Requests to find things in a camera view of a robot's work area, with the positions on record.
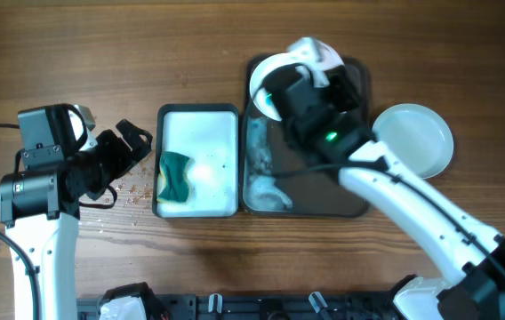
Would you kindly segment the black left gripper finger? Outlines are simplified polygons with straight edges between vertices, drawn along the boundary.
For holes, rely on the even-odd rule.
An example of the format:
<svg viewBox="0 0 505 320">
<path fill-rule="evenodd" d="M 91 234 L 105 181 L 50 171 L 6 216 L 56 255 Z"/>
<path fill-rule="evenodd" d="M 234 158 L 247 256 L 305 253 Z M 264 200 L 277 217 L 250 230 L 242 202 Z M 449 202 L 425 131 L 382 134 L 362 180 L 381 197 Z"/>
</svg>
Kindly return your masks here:
<svg viewBox="0 0 505 320">
<path fill-rule="evenodd" d="M 143 129 L 136 129 L 133 136 L 132 152 L 137 162 L 144 159 L 151 151 L 153 136 Z"/>
<path fill-rule="evenodd" d="M 138 128 L 126 119 L 122 119 L 116 128 L 122 134 L 123 140 L 130 147 L 138 147 L 140 145 L 140 135 Z"/>
</svg>

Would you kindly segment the green yellow sponge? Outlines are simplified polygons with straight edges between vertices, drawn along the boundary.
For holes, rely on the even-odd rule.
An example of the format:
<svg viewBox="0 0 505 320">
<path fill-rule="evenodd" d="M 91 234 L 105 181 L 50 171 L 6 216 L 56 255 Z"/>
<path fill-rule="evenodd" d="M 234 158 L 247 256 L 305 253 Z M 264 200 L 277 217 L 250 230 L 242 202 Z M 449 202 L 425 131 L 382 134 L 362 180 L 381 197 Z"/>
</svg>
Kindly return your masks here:
<svg viewBox="0 0 505 320">
<path fill-rule="evenodd" d="M 185 204 L 190 197 L 191 186 L 187 170 L 191 159 L 180 153 L 164 151 L 159 160 L 160 175 L 164 186 L 157 200 L 164 203 Z"/>
</svg>

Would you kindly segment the white plate two blue marks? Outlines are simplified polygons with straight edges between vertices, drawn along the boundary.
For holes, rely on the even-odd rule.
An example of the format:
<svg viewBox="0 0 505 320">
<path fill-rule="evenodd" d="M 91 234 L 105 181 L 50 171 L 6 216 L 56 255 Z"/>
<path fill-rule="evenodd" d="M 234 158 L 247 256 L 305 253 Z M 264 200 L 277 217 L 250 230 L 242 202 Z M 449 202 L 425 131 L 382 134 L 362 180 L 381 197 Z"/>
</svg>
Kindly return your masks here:
<svg viewBox="0 0 505 320">
<path fill-rule="evenodd" d="M 290 53 L 271 55 L 256 66 L 249 80 L 249 92 L 254 106 L 264 116 L 278 122 L 281 121 L 281 116 L 278 114 L 278 111 L 270 98 L 271 93 L 265 88 L 265 84 L 263 82 L 272 71 L 292 63 L 293 59 Z"/>
</svg>

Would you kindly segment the white plate single blue streak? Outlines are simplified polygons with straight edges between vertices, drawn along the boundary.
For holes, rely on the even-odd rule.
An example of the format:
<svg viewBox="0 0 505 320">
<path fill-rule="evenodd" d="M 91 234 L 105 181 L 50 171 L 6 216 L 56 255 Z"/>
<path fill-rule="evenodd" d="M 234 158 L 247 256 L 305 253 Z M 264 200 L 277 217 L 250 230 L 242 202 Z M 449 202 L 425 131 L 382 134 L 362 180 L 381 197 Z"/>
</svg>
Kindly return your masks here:
<svg viewBox="0 0 505 320">
<path fill-rule="evenodd" d="M 397 104 L 380 113 L 372 128 L 423 179 L 438 175 L 452 161 L 453 134 L 446 121 L 430 108 L 415 103 Z"/>
</svg>

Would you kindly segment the white plate large blue smear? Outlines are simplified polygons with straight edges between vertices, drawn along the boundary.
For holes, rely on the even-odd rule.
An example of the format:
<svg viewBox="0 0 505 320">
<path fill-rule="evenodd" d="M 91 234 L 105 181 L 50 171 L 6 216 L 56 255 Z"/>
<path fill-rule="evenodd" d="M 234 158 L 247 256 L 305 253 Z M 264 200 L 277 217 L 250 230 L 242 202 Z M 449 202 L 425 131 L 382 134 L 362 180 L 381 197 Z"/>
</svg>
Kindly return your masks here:
<svg viewBox="0 0 505 320">
<path fill-rule="evenodd" d="M 329 45 L 314 37 L 302 37 L 287 48 L 287 52 L 306 65 L 314 78 L 315 87 L 330 85 L 328 71 L 344 65 L 340 55 Z"/>
</svg>

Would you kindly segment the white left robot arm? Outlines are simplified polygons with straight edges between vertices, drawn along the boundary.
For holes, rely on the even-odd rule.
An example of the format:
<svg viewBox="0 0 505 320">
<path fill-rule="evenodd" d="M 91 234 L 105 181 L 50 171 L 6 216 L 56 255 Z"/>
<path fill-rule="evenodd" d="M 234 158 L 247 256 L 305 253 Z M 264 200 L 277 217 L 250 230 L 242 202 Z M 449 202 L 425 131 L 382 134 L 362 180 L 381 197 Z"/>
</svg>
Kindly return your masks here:
<svg viewBox="0 0 505 320">
<path fill-rule="evenodd" d="M 92 208 L 145 158 L 151 134 L 123 119 L 98 136 L 70 104 L 19 112 L 23 170 L 0 181 L 0 222 L 13 243 L 15 316 L 77 317 L 75 252 L 82 196 Z"/>
</svg>

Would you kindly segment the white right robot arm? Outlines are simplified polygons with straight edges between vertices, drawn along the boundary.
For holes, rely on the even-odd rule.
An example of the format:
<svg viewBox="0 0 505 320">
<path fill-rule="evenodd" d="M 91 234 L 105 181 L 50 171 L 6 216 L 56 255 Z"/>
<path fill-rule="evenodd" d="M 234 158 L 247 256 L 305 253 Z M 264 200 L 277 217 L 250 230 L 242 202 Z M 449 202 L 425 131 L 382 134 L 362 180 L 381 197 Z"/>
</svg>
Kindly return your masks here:
<svg viewBox="0 0 505 320">
<path fill-rule="evenodd" d="M 407 319 L 505 319 L 505 236 L 406 168 L 378 140 L 342 65 L 257 67 L 251 97 L 313 171 L 384 212 L 427 253 L 438 279 L 413 277 L 392 299 Z"/>
</svg>

